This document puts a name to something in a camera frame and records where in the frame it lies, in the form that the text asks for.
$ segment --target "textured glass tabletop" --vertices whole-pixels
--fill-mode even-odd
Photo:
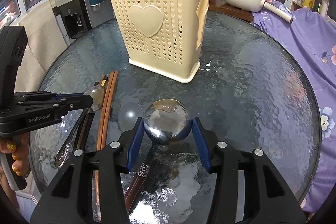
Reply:
[[[118,70],[108,143],[120,136],[118,113],[126,103],[146,110],[156,100],[177,99],[220,140],[239,150],[262,149],[301,200],[314,175],[320,143],[317,103],[301,68],[263,32],[215,12],[208,13],[199,59],[201,67],[188,84],[130,65],[112,20],[66,49],[40,90],[83,92],[102,73]],[[57,172],[54,157],[79,115],[80,111],[70,112],[62,123],[31,134],[31,160],[40,190]],[[95,150],[99,116],[97,112],[87,151]],[[135,170],[150,146],[145,135]],[[133,175],[122,175],[124,192]],[[201,165],[192,134],[178,144],[161,146],[133,204],[131,221],[206,223],[215,181],[216,175],[207,174]]]

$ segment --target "microwave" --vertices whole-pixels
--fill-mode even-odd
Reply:
[[[336,0],[329,0],[325,18],[336,25]]]

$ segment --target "chopstick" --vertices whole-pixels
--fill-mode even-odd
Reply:
[[[106,74],[103,74],[100,77],[99,82],[96,82],[95,85],[102,85],[103,81],[106,80],[106,78],[107,78]],[[86,114],[82,124],[78,127],[78,131],[80,133],[76,135],[75,143],[73,146],[73,151],[77,149],[81,149],[81,150],[85,149],[86,141],[87,141],[94,117],[95,117],[95,113]]]
[[[103,108],[101,110],[100,122],[98,128],[97,151],[101,150],[106,145],[107,131],[109,126],[111,104],[114,96],[114,91],[117,83],[118,72],[112,71],[109,76],[108,85],[104,97]],[[97,207],[99,207],[99,173],[95,171],[95,192]]]

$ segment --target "beige plastic utensil holder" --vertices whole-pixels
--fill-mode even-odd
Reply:
[[[200,67],[209,0],[111,0],[129,63],[182,83]]]

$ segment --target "heart emblem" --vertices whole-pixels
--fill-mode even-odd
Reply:
[[[146,37],[154,36],[160,30],[163,23],[161,10],[153,5],[144,8],[133,5],[128,10],[128,17],[134,26]]]

